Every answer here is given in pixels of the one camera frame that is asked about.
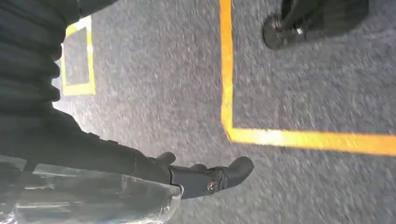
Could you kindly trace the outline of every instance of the gray carpet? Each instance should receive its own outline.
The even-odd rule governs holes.
[[[396,132],[396,2],[372,0],[349,34],[272,52],[261,28],[279,7],[233,1],[234,125]],[[97,94],[56,107],[148,156],[172,151],[179,165],[255,162],[243,185],[183,202],[171,224],[395,223],[396,158],[228,142],[217,0],[121,0],[92,19]],[[84,41],[65,44],[73,83],[84,81]]]

